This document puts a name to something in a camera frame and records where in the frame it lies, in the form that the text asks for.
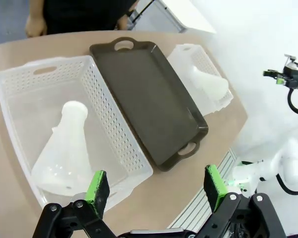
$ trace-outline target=hand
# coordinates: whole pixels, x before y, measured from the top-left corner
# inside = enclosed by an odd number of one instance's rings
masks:
[[[25,24],[25,33],[27,37],[37,37],[46,35],[47,26],[43,17],[28,16]]]

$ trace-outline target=wooden tabletop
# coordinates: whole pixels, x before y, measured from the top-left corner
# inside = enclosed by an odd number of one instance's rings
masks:
[[[90,45],[122,36],[155,42],[166,56],[176,44],[203,46],[199,36],[188,34],[108,31],[51,35],[0,45],[0,70],[44,58],[87,55]],[[246,112],[234,90],[231,91],[232,102],[205,117],[209,133],[194,156],[165,173],[153,168],[149,179],[105,214],[104,221],[115,234],[132,229],[165,229],[189,203],[203,185],[204,167],[220,164],[246,122]],[[32,237],[40,214],[41,207],[18,163],[0,108],[0,237]],[[85,236],[77,232],[74,237]]]

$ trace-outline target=person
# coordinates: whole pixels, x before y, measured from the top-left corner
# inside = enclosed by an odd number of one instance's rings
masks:
[[[127,30],[139,0],[29,0],[27,37],[97,30]]]

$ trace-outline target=gray floor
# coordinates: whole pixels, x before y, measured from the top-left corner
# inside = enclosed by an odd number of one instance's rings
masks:
[[[0,43],[25,38],[28,0],[0,0]]]

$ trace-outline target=black shirt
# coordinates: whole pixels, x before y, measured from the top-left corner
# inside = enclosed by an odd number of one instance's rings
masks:
[[[113,30],[136,0],[45,0],[48,34]]]

